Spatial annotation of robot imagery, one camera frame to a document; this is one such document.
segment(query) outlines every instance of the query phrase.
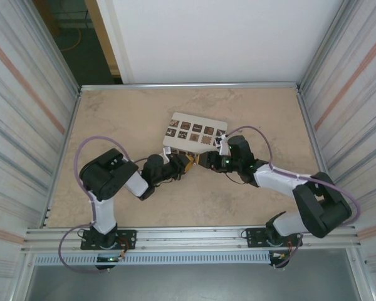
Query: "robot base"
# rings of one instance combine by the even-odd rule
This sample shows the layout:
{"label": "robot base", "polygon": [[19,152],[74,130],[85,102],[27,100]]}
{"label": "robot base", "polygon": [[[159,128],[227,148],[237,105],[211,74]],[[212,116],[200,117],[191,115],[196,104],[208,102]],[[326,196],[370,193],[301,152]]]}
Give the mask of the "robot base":
{"label": "robot base", "polygon": [[289,247],[289,241],[291,241],[291,245],[294,248],[298,245],[300,239],[299,234],[292,234],[284,237],[284,241],[276,244],[270,241],[268,235],[266,234],[266,228],[247,228],[245,229],[245,233],[246,237],[241,236],[246,239],[248,248],[266,248],[270,246],[287,248]]}
{"label": "robot base", "polygon": [[125,238],[128,241],[128,250],[135,249],[135,243],[137,241],[136,230],[115,230],[114,232],[115,237],[114,240],[112,240],[113,242],[105,248],[103,247],[103,242],[101,242],[101,234],[99,234],[95,228],[91,227],[90,230],[85,230],[82,235],[81,250],[124,250],[125,240],[120,240],[119,238]]}

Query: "ventilation grille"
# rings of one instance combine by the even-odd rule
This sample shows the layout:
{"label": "ventilation grille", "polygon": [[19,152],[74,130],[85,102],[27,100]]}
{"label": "ventilation grille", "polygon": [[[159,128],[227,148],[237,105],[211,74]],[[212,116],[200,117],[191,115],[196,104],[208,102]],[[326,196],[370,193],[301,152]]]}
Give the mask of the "ventilation grille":
{"label": "ventilation grille", "polygon": [[[69,265],[108,265],[108,262],[97,262],[98,254],[63,255]],[[240,252],[163,252],[163,253],[129,253],[124,260],[115,265],[189,265],[211,263],[270,263],[268,251]],[[36,266],[62,265],[57,254],[38,255]]]}

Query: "black cable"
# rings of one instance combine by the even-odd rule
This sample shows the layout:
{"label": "black cable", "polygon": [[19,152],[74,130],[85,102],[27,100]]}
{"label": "black cable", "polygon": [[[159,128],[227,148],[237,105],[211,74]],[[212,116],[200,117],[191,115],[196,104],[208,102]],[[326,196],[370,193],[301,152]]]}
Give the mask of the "black cable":
{"label": "black cable", "polygon": [[241,237],[241,238],[244,238],[244,239],[246,240],[248,237],[243,237],[243,233],[244,233],[245,231],[246,231],[246,229],[243,230],[243,231],[241,232],[240,237]]}
{"label": "black cable", "polygon": [[234,181],[233,179],[231,179],[227,173],[225,173],[226,177],[228,177],[228,179],[234,183],[237,183],[237,184],[240,184],[240,185],[244,185],[245,183],[240,183],[240,182],[237,182],[237,181]]}
{"label": "black cable", "polygon": [[85,229],[79,229],[78,232],[76,232],[76,234],[80,237],[80,238],[83,238],[83,234],[80,235],[80,231],[86,231]]}

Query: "floor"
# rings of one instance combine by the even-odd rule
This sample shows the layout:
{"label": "floor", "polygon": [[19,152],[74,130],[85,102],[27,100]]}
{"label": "floor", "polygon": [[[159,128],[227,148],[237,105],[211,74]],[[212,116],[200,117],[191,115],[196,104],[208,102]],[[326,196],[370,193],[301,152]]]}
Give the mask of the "floor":
{"label": "floor", "polygon": [[[72,50],[61,52],[76,82],[79,86],[114,84],[95,30],[85,28],[80,31],[81,43]],[[78,41],[78,31],[61,29],[55,41],[60,49],[71,47]]]}
{"label": "floor", "polygon": [[78,85],[114,84],[85,1],[46,0],[46,2],[60,27],[60,35],[54,37],[59,49],[71,48],[75,45],[79,37],[77,28],[81,31],[81,42],[73,49],[61,52]]}
{"label": "floor", "polygon": [[[87,197],[73,177],[78,145],[93,135],[119,141],[132,160],[162,152],[174,112],[259,127],[268,137],[276,166],[299,173],[318,171],[293,88],[105,90],[83,92],[47,225],[69,227],[91,220]],[[268,160],[255,131],[243,132],[254,155]],[[79,168],[113,147],[92,141],[83,149]],[[239,181],[236,174],[233,179]],[[296,211],[293,199],[269,189],[238,185],[200,166],[181,181],[161,185],[145,201],[126,189],[115,196],[119,226],[229,226],[264,224],[274,215]]]}
{"label": "floor", "polygon": [[345,250],[300,250],[285,271],[265,264],[139,265],[81,275],[36,267],[28,301],[360,300]]}

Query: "orange wire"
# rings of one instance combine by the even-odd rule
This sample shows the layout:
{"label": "orange wire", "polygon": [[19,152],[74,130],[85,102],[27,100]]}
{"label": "orange wire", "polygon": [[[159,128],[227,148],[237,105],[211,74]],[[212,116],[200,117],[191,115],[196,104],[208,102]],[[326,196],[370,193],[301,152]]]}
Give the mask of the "orange wire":
{"label": "orange wire", "polygon": [[124,238],[124,237],[119,237],[119,238],[118,238],[118,242],[119,242],[120,244],[122,243],[121,240],[123,240],[124,243],[125,243],[125,247],[126,247],[126,250],[125,250],[125,251],[129,250],[129,249],[130,249],[130,245],[129,245],[129,243],[128,243],[128,240],[127,240],[126,238]]}
{"label": "orange wire", "polygon": [[293,250],[293,244],[292,244],[292,242],[291,242],[291,240],[288,240],[287,241],[287,245],[288,245],[288,253],[290,253],[291,254],[291,251]]}
{"label": "orange wire", "polygon": [[[63,7],[63,3],[61,2],[60,0],[60,7],[61,9],[63,10],[63,12],[71,19],[74,21],[74,19],[65,11],[64,7]],[[68,50],[71,50],[71,49],[74,49],[75,47],[77,47],[81,41],[82,41],[82,31],[80,28],[76,28],[76,30],[78,30],[78,41],[71,47],[68,47],[68,48],[63,48],[63,49],[60,49],[60,51],[64,52],[64,51],[68,51]]]}

